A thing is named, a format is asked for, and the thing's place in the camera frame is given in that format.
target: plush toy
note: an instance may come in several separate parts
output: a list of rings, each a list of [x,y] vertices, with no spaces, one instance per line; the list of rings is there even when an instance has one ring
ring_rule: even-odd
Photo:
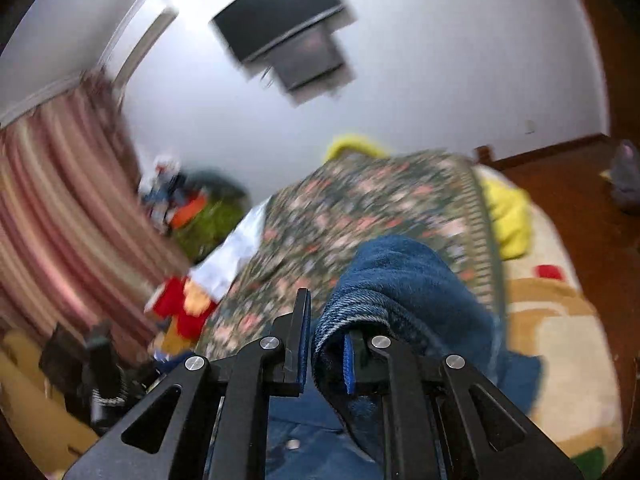
[[[147,303],[145,311],[160,319],[171,317],[171,325],[159,343],[160,349],[175,355],[198,341],[207,317],[217,303],[191,278],[170,278]]]

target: wooden floor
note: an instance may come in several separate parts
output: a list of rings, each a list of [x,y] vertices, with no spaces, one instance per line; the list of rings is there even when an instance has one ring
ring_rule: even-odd
[[[609,167],[607,142],[504,170],[555,222],[585,296],[596,306],[618,373],[626,427],[640,352],[640,216],[620,212],[598,173]]]

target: yellow pillow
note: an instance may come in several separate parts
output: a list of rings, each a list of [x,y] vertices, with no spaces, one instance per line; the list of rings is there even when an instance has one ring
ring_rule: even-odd
[[[384,148],[372,140],[359,134],[345,134],[335,137],[326,150],[324,161],[332,160],[340,156],[344,151],[352,151],[369,155],[372,158],[388,158],[389,154]]]
[[[510,260],[524,256],[531,245],[529,195],[492,178],[482,178],[480,183],[500,244],[500,257]]]

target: striped curtain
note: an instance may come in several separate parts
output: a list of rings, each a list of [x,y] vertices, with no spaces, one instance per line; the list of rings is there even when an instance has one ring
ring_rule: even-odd
[[[138,205],[132,147],[101,75],[0,130],[0,324],[43,342],[103,319],[134,362],[155,333],[143,307],[185,256]]]

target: baseboard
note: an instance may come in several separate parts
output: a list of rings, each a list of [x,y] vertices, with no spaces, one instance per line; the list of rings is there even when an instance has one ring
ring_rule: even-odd
[[[43,102],[53,99],[56,95],[71,90],[80,84],[82,73],[71,74],[53,83],[49,83],[44,88],[34,92],[24,98],[19,103],[12,103],[5,110],[0,112],[0,127],[4,128],[9,123],[15,121],[23,113],[41,105]]]
[[[605,134],[592,134],[578,139],[567,140],[566,142],[560,142],[559,144],[553,144],[551,146],[545,146],[531,152],[519,153],[517,155],[508,156],[507,158],[500,158],[494,160],[493,151],[490,146],[479,146],[475,149],[476,160],[479,164],[484,164],[494,168],[494,170],[506,170],[507,168],[513,168],[514,166],[520,166],[533,160],[539,160],[552,155],[557,155],[562,152],[570,152],[583,146],[588,146],[594,142],[609,142],[609,137]]]

